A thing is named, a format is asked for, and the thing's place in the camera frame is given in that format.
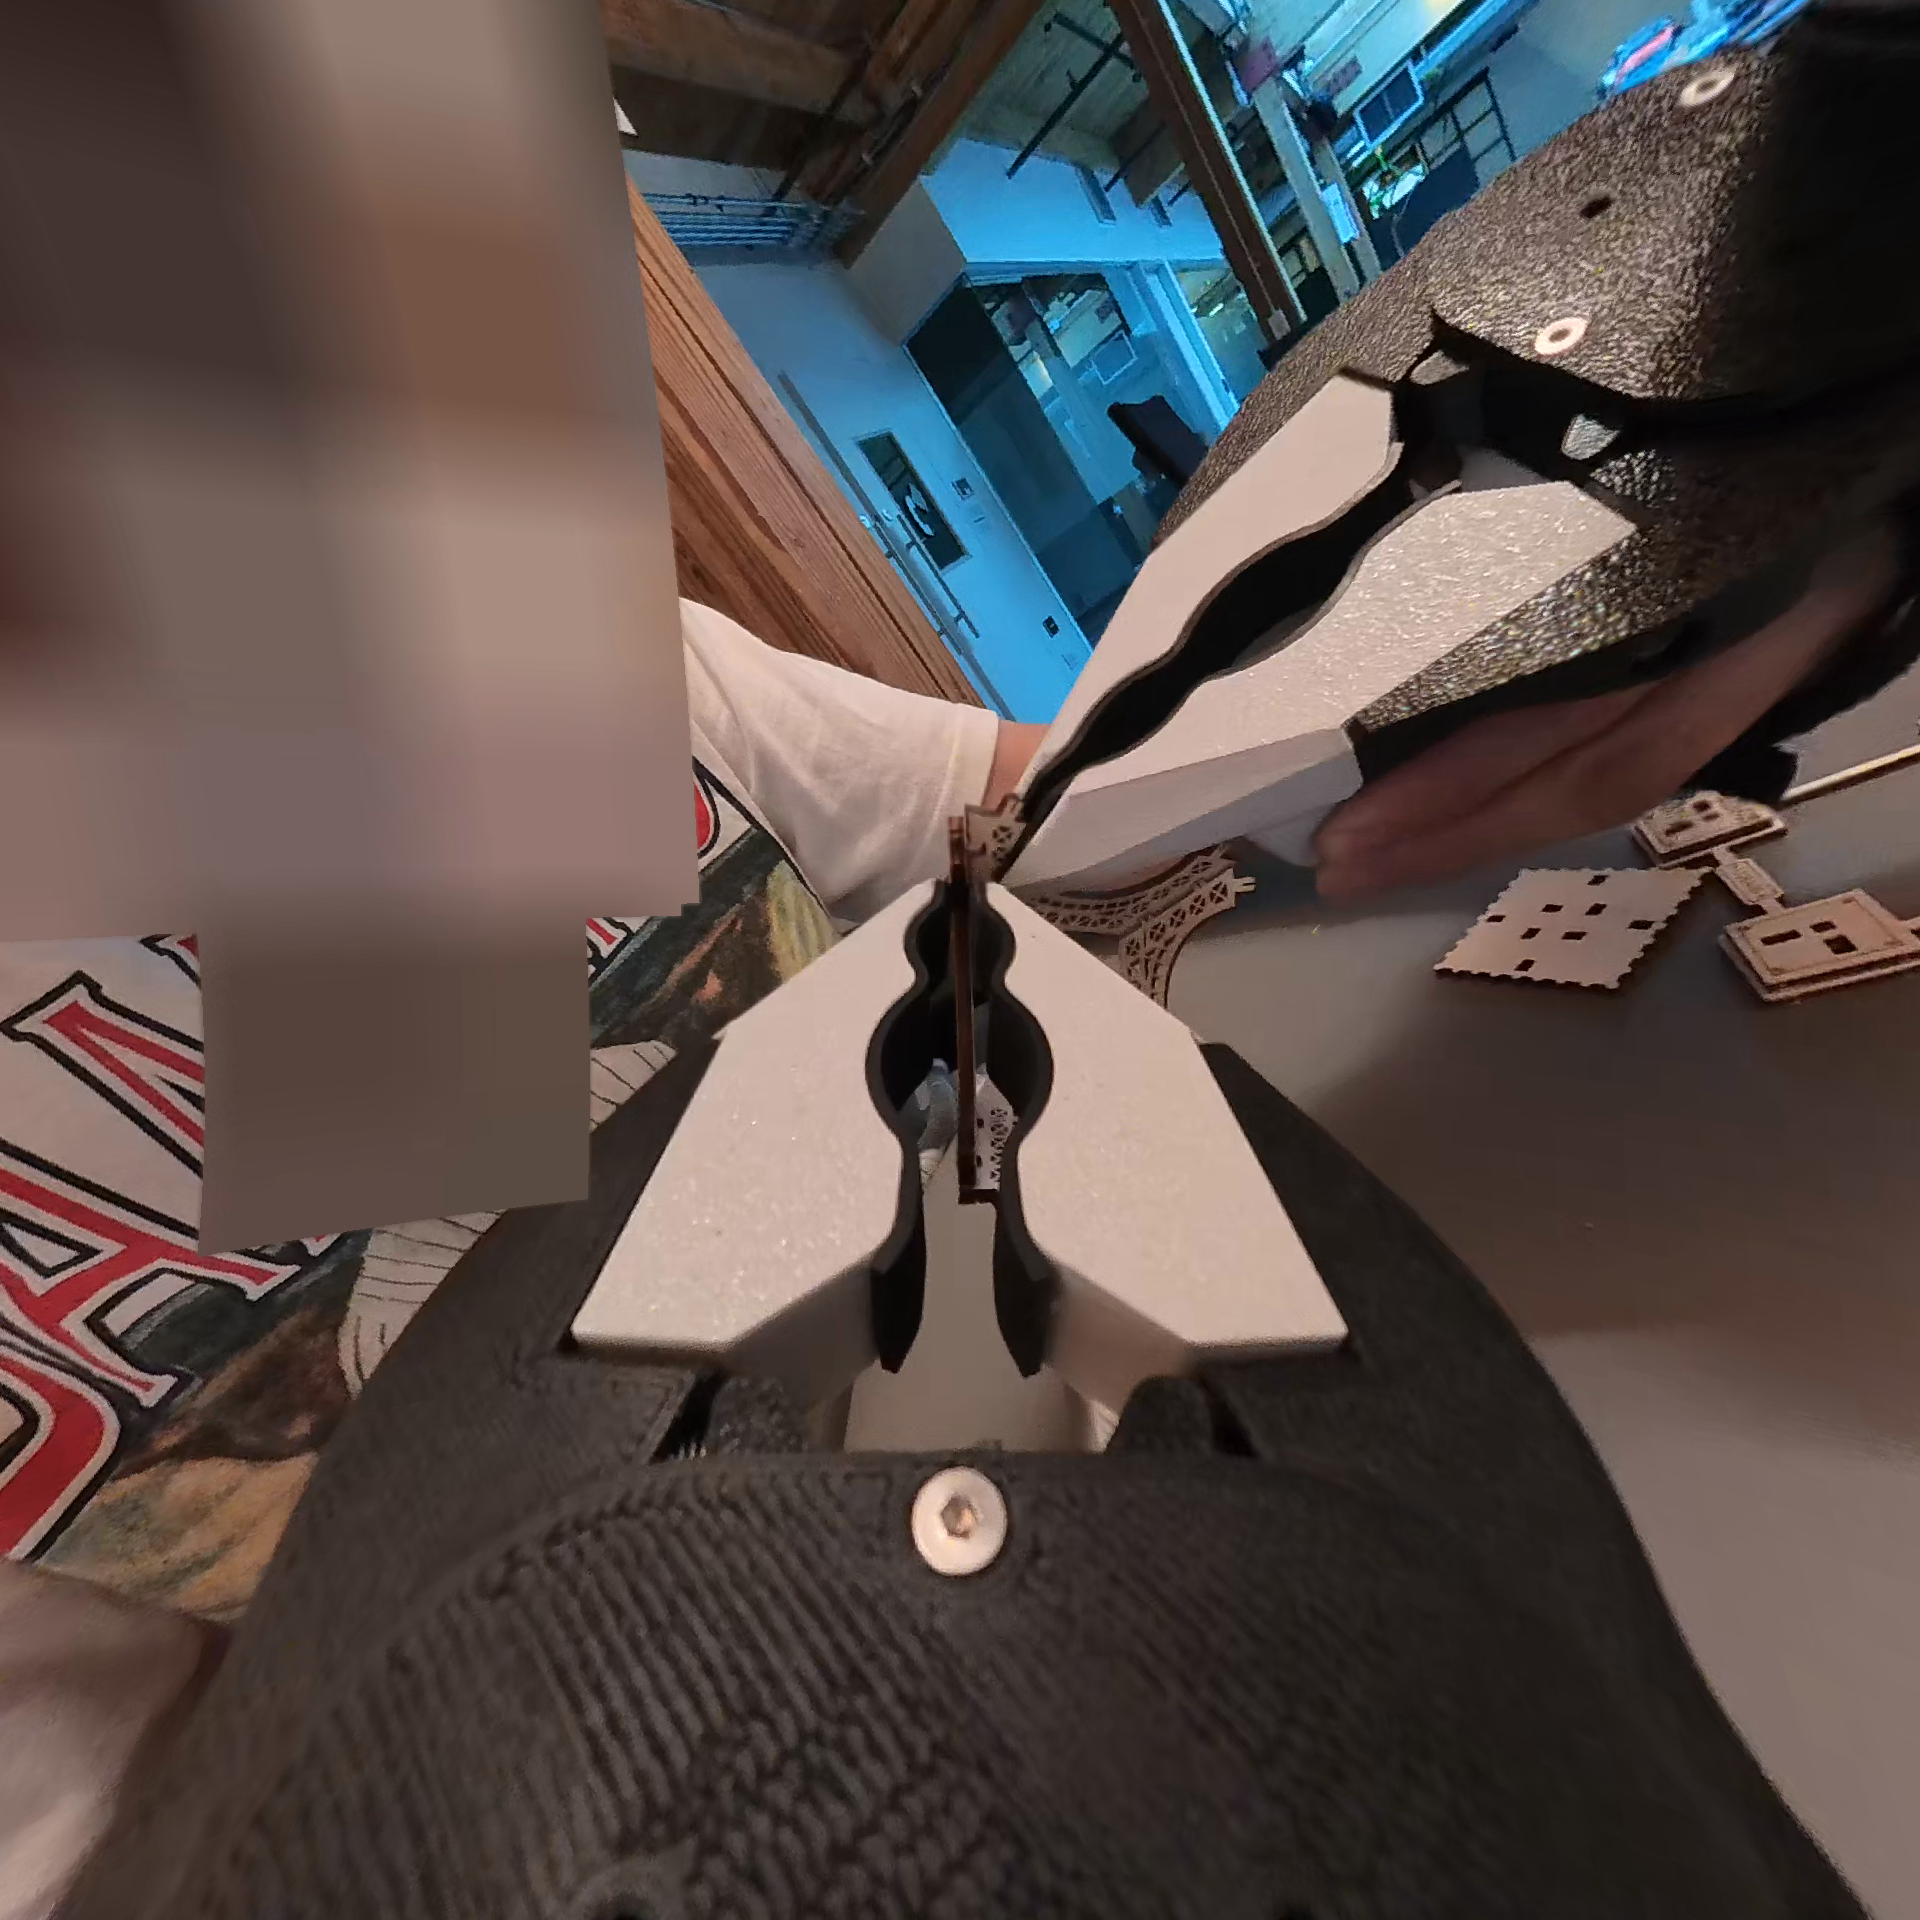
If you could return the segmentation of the wooden lattice tower puzzle piece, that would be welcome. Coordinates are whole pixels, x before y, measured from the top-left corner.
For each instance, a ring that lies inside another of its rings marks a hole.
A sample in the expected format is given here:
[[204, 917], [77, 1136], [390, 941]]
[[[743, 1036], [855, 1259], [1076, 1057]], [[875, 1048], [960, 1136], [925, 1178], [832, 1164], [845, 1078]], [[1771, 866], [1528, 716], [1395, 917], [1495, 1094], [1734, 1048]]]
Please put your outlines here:
[[[997, 880], [1022, 826], [1016, 800], [965, 808], [949, 818], [950, 865], [966, 880]], [[1155, 1004], [1167, 1005], [1172, 970], [1193, 933], [1233, 909], [1252, 888], [1255, 880], [1236, 868], [1233, 846], [1214, 846], [1113, 891], [1023, 888], [1015, 896], [1069, 938], [1109, 941], [1109, 966]]]

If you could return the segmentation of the black office chair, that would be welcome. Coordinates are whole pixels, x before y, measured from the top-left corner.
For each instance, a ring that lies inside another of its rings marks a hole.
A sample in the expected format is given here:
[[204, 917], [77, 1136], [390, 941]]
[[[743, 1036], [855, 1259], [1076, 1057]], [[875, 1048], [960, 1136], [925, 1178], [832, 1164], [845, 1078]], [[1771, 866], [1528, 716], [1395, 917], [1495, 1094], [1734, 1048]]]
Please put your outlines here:
[[1152, 394], [1142, 400], [1113, 400], [1109, 419], [1134, 450], [1135, 466], [1172, 489], [1187, 488], [1209, 452], [1209, 444], [1188, 428], [1172, 403]]

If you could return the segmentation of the thin wooden stick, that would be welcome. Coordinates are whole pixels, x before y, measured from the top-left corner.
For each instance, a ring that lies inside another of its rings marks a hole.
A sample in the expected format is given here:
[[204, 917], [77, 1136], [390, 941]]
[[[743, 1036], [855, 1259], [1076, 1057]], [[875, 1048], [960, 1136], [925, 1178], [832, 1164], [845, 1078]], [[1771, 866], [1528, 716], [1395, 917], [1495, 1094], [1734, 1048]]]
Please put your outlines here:
[[1855, 763], [1843, 766], [1833, 772], [1805, 779], [1800, 784], [1790, 786], [1781, 800], [1776, 802], [1777, 811], [1790, 811], [1814, 800], [1833, 797], [1860, 784], [1878, 782], [1893, 778], [1896, 772], [1915, 769], [1920, 762], [1920, 748], [1902, 748], [1896, 753], [1885, 753], [1875, 758], [1860, 758]]

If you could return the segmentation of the white desk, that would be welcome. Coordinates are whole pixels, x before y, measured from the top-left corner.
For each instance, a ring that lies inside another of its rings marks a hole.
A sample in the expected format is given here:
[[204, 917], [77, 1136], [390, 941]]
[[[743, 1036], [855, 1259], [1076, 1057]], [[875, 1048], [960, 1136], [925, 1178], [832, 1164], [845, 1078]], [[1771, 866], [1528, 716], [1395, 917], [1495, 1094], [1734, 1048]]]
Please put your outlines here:
[[1499, 1299], [1743, 1739], [1915, 1916], [1915, 976], [1761, 1004], [1717, 882], [1614, 993], [1436, 974], [1513, 870], [1324, 907], [1265, 862], [1171, 1008]]

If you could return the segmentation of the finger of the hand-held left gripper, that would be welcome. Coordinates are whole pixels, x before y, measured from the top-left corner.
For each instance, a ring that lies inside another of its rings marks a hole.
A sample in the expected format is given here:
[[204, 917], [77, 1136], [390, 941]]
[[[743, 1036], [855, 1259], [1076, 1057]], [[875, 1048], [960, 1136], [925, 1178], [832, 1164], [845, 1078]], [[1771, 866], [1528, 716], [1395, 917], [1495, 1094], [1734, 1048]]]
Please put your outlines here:
[[1027, 818], [1203, 818], [1325, 748], [1240, 654], [1325, 603], [1400, 514], [1398, 394], [1335, 376], [1141, 568], [1041, 741]]
[[1023, 888], [1095, 890], [1236, 838], [1310, 866], [1318, 826], [1363, 784], [1350, 722], [1632, 531], [1569, 483], [1428, 499], [1280, 650], [1199, 681], [1142, 742], [1073, 776], [1023, 844]]

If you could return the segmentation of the square wooden puzzle plate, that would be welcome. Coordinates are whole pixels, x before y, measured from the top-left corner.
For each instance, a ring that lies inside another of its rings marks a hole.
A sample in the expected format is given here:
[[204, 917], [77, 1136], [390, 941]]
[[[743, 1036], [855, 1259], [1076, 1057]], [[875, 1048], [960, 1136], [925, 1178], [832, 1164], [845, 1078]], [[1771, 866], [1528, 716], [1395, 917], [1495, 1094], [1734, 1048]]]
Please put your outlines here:
[[1433, 972], [1611, 993], [1703, 880], [1694, 868], [1521, 870]]

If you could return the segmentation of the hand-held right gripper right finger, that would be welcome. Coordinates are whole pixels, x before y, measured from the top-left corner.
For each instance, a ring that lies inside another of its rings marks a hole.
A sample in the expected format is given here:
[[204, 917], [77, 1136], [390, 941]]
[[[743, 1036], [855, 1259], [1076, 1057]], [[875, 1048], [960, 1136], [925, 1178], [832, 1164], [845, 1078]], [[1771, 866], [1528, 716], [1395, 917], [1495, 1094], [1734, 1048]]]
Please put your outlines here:
[[1348, 1324], [1193, 1030], [998, 885], [997, 1288], [1008, 1348], [1083, 1400], [1214, 1362], [1332, 1353]]

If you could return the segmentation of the white printed t-shirt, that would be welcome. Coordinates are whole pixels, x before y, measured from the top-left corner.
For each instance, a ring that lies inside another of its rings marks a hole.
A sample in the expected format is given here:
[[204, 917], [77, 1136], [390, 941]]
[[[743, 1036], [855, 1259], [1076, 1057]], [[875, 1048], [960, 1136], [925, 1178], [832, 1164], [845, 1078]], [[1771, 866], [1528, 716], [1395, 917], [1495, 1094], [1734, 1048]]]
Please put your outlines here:
[[[935, 873], [998, 717], [681, 601], [699, 898], [588, 921], [592, 1124]], [[7, 945], [3, 1549], [237, 1618], [336, 1433], [491, 1213], [198, 1246], [192, 938]]]

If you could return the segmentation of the wooden lattice arch puzzle piece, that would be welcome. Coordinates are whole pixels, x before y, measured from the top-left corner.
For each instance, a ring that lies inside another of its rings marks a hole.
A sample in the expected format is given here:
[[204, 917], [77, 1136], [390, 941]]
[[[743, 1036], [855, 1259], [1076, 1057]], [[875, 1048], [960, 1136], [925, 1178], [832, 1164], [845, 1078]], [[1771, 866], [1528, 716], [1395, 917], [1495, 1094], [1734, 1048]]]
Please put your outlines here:
[[1013, 1158], [1016, 1104], [993, 1078], [991, 1008], [1004, 1002], [1015, 931], [998, 913], [985, 854], [969, 842], [965, 816], [949, 820], [949, 980], [952, 1008], [956, 1182], [966, 1206], [1001, 1200], [1001, 1173]]

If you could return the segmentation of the small wooden platform piece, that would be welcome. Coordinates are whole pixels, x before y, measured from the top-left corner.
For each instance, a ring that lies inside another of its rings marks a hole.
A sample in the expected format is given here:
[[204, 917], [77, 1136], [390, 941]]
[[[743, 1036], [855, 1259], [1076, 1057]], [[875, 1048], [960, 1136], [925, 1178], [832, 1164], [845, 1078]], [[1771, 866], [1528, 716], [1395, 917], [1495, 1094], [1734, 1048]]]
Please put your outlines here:
[[1918, 931], [1863, 890], [1731, 923], [1718, 947], [1765, 1004], [1790, 1004], [1918, 972]]
[[1688, 870], [1740, 857], [1787, 832], [1776, 808], [1697, 788], [1640, 814], [1628, 837], [1656, 870]]

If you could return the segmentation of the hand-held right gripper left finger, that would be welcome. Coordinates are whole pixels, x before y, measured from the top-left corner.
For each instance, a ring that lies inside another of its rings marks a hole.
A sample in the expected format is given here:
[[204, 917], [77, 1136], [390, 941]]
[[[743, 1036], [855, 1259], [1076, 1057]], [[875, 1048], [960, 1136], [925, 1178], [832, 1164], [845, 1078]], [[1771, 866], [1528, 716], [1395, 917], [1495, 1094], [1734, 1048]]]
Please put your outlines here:
[[775, 1379], [803, 1405], [902, 1368], [945, 933], [945, 888], [912, 888], [726, 1026], [569, 1324], [579, 1348]]

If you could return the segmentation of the person's left hand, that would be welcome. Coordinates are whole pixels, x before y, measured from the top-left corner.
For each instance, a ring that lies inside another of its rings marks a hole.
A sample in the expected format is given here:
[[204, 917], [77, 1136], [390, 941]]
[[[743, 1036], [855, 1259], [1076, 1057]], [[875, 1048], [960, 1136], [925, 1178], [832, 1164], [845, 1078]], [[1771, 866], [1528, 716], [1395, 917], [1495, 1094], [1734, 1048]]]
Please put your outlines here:
[[1448, 880], [1624, 826], [1822, 678], [1893, 610], [1904, 538], [1835, 545], [1766, 626], [1637, 688], [1484, 716], [1367, 784], [1315, 837], [1315, 890], [1348, 901]]

